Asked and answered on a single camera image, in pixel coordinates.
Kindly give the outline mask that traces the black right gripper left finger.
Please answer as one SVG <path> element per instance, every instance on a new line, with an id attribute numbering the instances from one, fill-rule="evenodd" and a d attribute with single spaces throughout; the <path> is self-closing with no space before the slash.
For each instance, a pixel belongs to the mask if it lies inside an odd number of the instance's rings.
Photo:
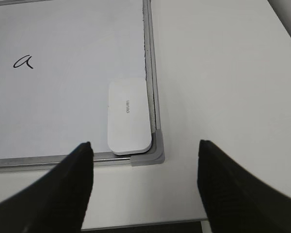
<path id="1" fill-rule="evenodd" d="M 56 167 L 0 202 L 0 233 L 79 233 L 94 179 L 90 142 L 77 146 Z"/>

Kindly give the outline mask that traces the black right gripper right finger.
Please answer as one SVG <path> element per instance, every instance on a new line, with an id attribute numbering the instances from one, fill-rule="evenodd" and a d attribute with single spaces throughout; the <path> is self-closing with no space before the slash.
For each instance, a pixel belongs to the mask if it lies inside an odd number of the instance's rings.
<path id="1" fill-rule="evenodd" d="M 197 187 L 214 233 L 291 233 L 291 198 L 209 140 L 199 142 Z"/>

